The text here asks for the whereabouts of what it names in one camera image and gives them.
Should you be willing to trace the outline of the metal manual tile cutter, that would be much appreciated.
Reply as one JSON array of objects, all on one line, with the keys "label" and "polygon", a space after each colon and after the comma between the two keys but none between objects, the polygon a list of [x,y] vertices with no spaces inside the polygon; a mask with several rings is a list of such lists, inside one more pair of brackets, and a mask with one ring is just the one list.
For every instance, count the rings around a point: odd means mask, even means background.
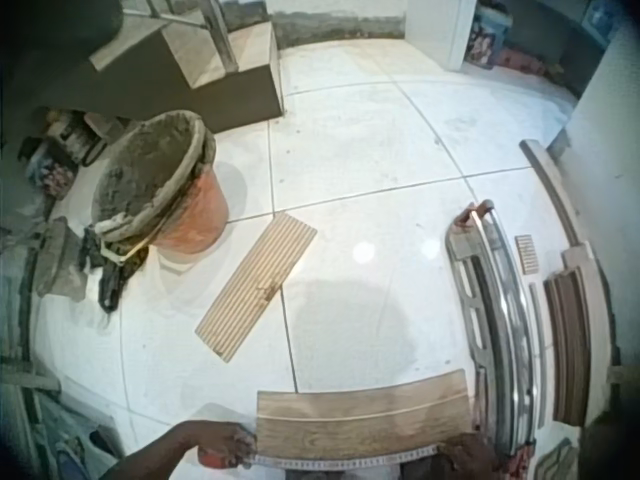
[{"label": "metal manual tile cutter", "polygon": [[474,362],[473,427],[492,444],[504,480],[527,480],[540,381],[528,303],[493,202],[469,204],[445,246]]}]

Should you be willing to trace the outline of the long beige tile strip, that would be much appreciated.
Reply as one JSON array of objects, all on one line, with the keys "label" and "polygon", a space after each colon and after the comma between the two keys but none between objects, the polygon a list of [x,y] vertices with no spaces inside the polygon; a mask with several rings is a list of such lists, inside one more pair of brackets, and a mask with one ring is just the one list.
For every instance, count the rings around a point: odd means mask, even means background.
[{"label": "long beige tile strip", "polygon": [[569,244],[580,244],[584,241],[584,231],[565,189],[561,173],[547,149],[536,140],[522,140],[519,147],[543,184]]}]

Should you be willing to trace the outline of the ribbed beige tile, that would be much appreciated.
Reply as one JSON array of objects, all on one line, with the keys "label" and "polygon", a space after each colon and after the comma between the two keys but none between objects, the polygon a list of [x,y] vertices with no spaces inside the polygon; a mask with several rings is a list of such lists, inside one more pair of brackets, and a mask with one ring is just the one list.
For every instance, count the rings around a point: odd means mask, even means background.
[{"label": "ribbed beige tile", "polygon": [[195,329],[223,362],[235,356],[317,235],[286,213],[274,217]]}]

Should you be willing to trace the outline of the heap of tools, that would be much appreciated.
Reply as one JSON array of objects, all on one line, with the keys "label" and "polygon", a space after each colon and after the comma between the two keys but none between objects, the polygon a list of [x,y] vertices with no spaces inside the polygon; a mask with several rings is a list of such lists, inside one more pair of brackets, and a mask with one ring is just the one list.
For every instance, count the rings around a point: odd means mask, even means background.
[{"label": "heap of tools", "polygon": [[28,181],[44,195],[63,199],[82,167],[92,165],[125,133],[130,121],[79,110],[48,110],[44,130],[26,137],[18,159]]}]

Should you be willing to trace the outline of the beige tile offcut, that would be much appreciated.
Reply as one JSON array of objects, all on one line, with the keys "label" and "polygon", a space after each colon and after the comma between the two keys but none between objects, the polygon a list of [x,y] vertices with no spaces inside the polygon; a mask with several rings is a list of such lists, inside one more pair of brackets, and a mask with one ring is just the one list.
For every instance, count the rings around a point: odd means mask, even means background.
[{"label": "beige tile offcut", "polygon": [[586,302],[591,353],[596,364],[612,360],[612,326],[606,282],[588,241],[571,246],[561,254],[566,269],[576,269]]}]

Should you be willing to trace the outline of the thin grey tile strip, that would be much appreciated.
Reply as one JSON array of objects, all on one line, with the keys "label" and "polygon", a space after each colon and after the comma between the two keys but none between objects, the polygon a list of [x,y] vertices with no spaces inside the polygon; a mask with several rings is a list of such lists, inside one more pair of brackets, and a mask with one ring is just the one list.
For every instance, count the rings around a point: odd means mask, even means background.
[{"label": "thin grey tile strip", "polygon": [[546,365],[546,347],[544,337],[544,325],[542,320],[542,310],[537,290],[537,285],[531,282],[528,286],[535,320],[536,330],[536,346],[537,346],[537,362],[538,362],[538,380],[537,380],[537,408],[538,419],[537,428],[542,429],[545,425],[546,403],[547,403],[547,365]]}]

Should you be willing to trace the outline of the person's left hand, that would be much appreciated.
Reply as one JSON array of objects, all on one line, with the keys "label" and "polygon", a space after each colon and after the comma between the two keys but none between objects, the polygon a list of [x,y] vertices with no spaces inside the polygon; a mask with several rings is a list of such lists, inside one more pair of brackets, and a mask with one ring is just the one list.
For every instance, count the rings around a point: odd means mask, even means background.
[{"label": "person's left hand", "polygon": [[218,470],[235,469],[232,434],[238,423],[208,422],[198,440],[198,461]]}]

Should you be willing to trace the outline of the wood-look tile plank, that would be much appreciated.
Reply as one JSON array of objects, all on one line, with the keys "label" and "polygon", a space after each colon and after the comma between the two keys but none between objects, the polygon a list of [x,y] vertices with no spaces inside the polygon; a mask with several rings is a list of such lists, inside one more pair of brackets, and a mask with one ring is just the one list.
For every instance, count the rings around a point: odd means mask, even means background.
[{"label": "wood-look tile plank", "polygon": [[278,393],[257,399],[257,453],[296,460],[353,460],[415,450],[471,430],[465,372],[348,392]]}]

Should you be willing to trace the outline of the grey cement bag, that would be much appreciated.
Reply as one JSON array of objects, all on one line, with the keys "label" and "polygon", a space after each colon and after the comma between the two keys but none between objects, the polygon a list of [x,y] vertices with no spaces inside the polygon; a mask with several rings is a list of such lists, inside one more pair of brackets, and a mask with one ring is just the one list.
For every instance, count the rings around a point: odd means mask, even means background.
[{"label": "grey cement bag", "polygon": [[49,225],[36,261],[33,290],[40,297],[57,295],[79,303],[85,299],[87,274],[80,268],[81,238],[66,217]]}]

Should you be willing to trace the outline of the white column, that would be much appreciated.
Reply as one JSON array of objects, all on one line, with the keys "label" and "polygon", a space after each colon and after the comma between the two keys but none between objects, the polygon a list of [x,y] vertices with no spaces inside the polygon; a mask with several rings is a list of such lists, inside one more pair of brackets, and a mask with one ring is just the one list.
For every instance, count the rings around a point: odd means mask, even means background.
[{"label": "white column", "polygon": [[477,0],[407,0],[405,39],[447,71],[463,62]]}]

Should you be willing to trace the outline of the orange bucket of mortar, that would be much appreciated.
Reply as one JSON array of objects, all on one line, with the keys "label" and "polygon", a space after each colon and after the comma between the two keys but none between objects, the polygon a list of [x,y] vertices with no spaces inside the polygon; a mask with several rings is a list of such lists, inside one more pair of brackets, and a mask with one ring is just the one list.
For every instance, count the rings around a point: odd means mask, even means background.
[{"label": "orange bucket of mortar", "polygon": [[187,255],[210,248],[229,217],[215,155],[214,135],[194,112],[137,125],[107,153],[91,209],[97,237],[120,255],[148,244]]}]

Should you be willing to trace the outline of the red tape measure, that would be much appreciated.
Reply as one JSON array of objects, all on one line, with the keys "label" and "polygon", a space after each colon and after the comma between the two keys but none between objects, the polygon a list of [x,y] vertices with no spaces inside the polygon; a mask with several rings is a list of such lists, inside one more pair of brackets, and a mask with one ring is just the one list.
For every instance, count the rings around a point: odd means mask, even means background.
[{"label": "red tape measure", "polygon": [[244,460],[224,458],[202,448],[198,462],[214,470],[260,466],[280,470],[342,471],[399,465],[421,460],[438,453],[438,445],[391,449],[363,442],[329,443],[276,442],[258,443],[253,454]]}]

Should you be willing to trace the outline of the tiled staircase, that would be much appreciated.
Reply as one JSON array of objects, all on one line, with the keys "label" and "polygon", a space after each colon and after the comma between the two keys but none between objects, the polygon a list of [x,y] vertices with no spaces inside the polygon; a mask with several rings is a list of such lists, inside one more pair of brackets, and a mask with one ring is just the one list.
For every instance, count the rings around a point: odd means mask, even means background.
[{"label": "tiled staircase", "polygon": [[276,36],[270,22],[232,32],[229,71],[201,13],[153,18],[126,13],[116,37],[48,87],[47,107],[148,120],[189,110],[213,132],[283,113]]}]

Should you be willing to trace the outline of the person's right hand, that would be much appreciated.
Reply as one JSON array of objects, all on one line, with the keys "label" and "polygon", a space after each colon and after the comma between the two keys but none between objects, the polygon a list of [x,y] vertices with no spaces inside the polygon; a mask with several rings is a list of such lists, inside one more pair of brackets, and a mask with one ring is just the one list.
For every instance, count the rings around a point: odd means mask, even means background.
[{"label": "person's right hand", "polygon": [[501,480],[499,459],[485,437],[478,432],[458,436],[463,447],[460,463],[451,465],[438,453],[432,466],[432,480]]}]

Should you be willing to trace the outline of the stack of brown tile pieces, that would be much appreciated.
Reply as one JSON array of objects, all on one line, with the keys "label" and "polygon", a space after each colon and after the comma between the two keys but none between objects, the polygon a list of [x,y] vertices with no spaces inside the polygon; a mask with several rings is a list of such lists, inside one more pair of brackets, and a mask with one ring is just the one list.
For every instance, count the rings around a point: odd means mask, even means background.
[{"label": "stack of brown tile pieces", "polygon": [[585,425],[591,376],[591,347],[584,280],[569,268],[544,281],[554,345],[553,419]]}]

